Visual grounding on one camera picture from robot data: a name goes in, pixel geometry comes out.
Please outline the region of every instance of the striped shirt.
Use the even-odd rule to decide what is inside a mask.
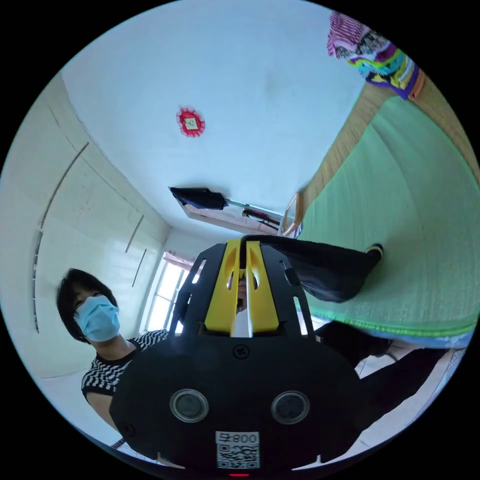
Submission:
[[[148,331],[136,338],[129,338],[128,341],[133,343],[136,349],[118,360],[105,360],[97,355],[91,363],[90,370],[81,381],[81,392],[85,399],[88,392],[113,396],[122,373],[135,355],[151,345],[165,340],[168,333],[168,330],[155,330]]]

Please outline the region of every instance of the screw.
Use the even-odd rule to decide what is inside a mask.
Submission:
[[[250,355],[250,350],[246,345],[237,345],[233,348],[233,356],[236,359],[244,360]]]
[[[135,428],[131,423],[128,423],[123,427],[123,432],[125,433],[125,436],[127,437],[133,437],[135,436]]]

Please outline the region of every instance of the green mattress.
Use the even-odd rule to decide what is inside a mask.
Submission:
[[[308,208],[300,240],[383,260],[352,300],[307,294],[312,315],[396,335],[471,331],[480,312],[480,189],[465,159],[418,107],[388,99]]]

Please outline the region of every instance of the leg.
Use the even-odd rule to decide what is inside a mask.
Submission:
[[[414,350],[392,365],[361,379],[365,394],[362,430],[415,395],[426,382],[437,362],[448,349],[421,348]]]
[[[296,271],[302,287],[325,302],[340,303],[353,298],[382,258],[380,248],[362,252],[270,235],[249,235],[243,240],[260,241],[284,254]]]
[[[339,321],[327,323],[315,335],[321,342],[345,357],[352,368],[370,355],[383,354],[390,346],[390,340],[375,338]]]

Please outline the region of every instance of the face mask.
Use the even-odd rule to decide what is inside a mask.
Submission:
[[[106,296],[89,296],[75,313],[82,333],[94,342],[106,342],[120,332],[119,309]]]

